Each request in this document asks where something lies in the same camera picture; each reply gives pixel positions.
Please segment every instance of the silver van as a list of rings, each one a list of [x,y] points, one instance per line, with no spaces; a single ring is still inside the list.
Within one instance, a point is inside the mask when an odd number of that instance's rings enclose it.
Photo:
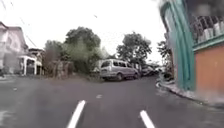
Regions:
[[[108,59],[104,60],[101,64],[100,77],[104,80],[116,78],[121,81],[127,77],[137,79],[139,77],[139,73],[138,70],[132,68],[131,64],[128,62],[117,59]]]

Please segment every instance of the car wheel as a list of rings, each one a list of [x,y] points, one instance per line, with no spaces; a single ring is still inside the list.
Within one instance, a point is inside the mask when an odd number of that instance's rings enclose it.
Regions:
[[[117,74],[117,80],[122,81],[123,80],[123,75],[121,73]]]

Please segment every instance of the green wall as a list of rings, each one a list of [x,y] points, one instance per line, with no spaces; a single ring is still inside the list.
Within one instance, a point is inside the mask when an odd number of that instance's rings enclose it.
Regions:
[[[183,2],[166,1],[160,12],[169,35],[174,63],[177,65],[177,84],[185,90],[195,90],[194,40]]]

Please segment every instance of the railing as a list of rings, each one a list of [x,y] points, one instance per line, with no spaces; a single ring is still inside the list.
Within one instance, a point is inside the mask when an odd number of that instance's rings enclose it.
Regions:
[[[224,34],[224,18],[218,16],[194,17],[191,30],[196,43]]]

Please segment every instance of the building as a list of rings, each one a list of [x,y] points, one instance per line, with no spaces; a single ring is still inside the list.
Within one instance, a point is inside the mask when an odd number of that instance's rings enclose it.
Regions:
[[[41,74],[42,53],[40,49],[28,49],[22,28],[0,22],[0,69],[5,74]]]
[[[23,31],[0,22],[0,69],[7,74],[20,72],[18,57],[27,53]]]
[[[161,0],[175,80],[184,90],[224,94],[224,2]]]

